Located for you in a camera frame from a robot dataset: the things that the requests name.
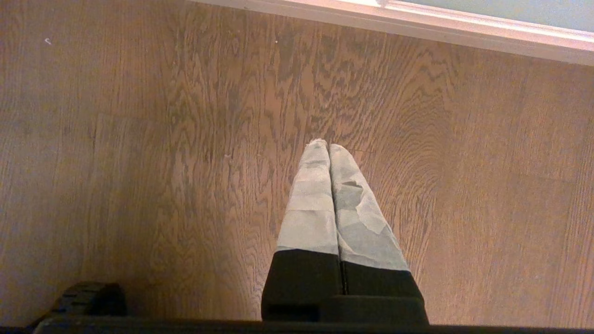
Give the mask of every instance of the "wooden floor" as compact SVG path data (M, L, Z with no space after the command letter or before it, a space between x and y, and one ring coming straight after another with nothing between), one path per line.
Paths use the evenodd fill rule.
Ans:
M0 324L81 280L259 319L322 137L432 323L594 327L594 68L179 0L1 6Z

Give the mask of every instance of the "hardwood floor plank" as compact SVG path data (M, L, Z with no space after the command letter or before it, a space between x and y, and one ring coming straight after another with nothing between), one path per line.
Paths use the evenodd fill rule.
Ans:
M556 326L594 326L594 118L590 118L571 195L549 317Z
M377 90L390 87L397 93L386 91L382 113L377 115L378 129L371 134L378 184L374 192L419 283L435 223L437 187L447 158L463 57L464 51L455 52L448 45L411 41L409 50L394 63L405 65L391 70L399 74L395 82L377 86Z
M64 1L59 7L69 3ZM100 112L167 121L166 88L182 3L83 1L76 15L69 17L72 29L87 34L89 58L102 70L101 85L95 91ZM65 33L54 35L57 44Z
M224 227L233 241L233 260L219 275L233 278L221 294L226 304L237 305L232 317L259 319L262 289L298 164L295 157L306 143L312 103L308 73L317 46L309 34L313 29L303 29L303 23L257 13L247 20L240 92L246 122L233 156L240 157L236 163L241 167L221 182L221 192L229 189L231 196Z
M433 323L495 324L485 317L493 283L488 268L505 261L494 257L494 237L505 228L506 198L513 190L509 138L528 65L526 58L492 52L472 53L460 65L465 77L437 186L438 223L419 275Z
M321 26L309 125L314 136L375 152L377 136L397 133L403 113L435 111L451 101L459 70L451 45Z
M514 171L573 182L594 105L594 71L535 59L519 101Z
M71 28L68 19L80 4L58 7L54 15L45 9L29 1L6 7L7 22L15 28L7 34L9 50L2 62L7 70L2 70L0 130L6 196L1 223L8 231L2 233L1 265L9 282L2 289L9 295L2 300L12 303L11 311L0 311L0 321L8 324L45 313L64 288L80 279L82 265L86 215L81 200L89 190L96 115L89 103L92 81L84 78L89 68L84 50L65 52L48 37L50 31ZM57 22L62 24L55 28ZM63 42L84 47L83 37L70 33Z
M99 115L81 279L120 283L134 314L146 314L144 290L154 284L147 257L162 193L156 175L167 144L162 124Z
M221 226L228 197L217 192L233 149L245 13L184 4L168 88L169 145L163 160L157 234L150 253L148 312L220 317L218 267L228 246Z
M549 313L562 254L551 245L563 242L573 184L512 175L500 227L493 234L492 282L484 322L507 326L552 324Z

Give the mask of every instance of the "black rubber tread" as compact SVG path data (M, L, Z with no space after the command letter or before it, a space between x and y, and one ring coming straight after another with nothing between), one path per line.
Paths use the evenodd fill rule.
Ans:
M51 315L126 316L124 292L117 284L81 282L54 303Z

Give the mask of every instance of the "wall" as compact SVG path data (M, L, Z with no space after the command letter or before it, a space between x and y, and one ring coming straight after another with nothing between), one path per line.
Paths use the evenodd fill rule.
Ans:
M409 0L407 2L594 32L592 0Z

